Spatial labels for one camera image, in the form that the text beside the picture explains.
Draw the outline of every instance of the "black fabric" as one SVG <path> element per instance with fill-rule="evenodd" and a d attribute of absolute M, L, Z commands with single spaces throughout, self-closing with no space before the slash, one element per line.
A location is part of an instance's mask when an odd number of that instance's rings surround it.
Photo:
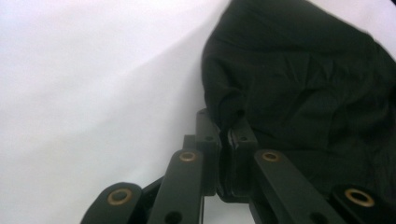
<path fill-rule="evenodd" d="M 234 0 L 202 76 L 223 132 L 245 116 L 323 194 L 357 184 L 396 204 L 396 63 L 369 35 L 306 1 Z"/>

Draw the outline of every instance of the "white sheet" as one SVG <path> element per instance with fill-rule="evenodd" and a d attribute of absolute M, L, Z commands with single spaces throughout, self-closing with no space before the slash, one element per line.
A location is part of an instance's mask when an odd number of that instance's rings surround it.
<path fill-rule="evenodd" d="M 313 0 L 396 58 L 390 0 Z M 117 182 L 162 176 L 205 107 L 199 63 L 227 0 L 0 1 L 0 223 L 79 223 Z M 206 198 L 205 223 L 253 223 Z"/>

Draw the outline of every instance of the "black cloth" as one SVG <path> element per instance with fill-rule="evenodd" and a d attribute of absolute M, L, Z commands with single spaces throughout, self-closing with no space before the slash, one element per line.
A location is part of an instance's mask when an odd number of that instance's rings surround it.
<path fill-rule="evenodd" d="M 396 204 L 396 63 L 366 33 L 306 1 L 234 0 L 202 78 L 223 132 L 245 116 L 321 193 L 357 184 Z"/>

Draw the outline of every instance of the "white background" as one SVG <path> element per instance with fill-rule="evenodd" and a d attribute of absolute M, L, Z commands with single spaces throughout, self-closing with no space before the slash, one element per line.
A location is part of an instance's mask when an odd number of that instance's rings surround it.
<path fill-rule="evenodd" d="M 315 0 L 396 58 L 390 0 Z M 227 0 L 0 0 L 0 223 L 79 223 L 166 170 L 205 107 L 200 57 Z M 253 223 L 206 198 L 205 223 Z"/>

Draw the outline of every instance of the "folded cloth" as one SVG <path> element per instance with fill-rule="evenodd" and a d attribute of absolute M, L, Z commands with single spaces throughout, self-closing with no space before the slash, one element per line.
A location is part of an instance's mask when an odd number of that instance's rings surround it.
<path fill-rule="evenodd" d="M 233 0 L 202 78 L 223 132 L 245 116 L 324 195 L 356 184 L 396 204 L 396 63 L 366 33 L 306 1 Z"/>

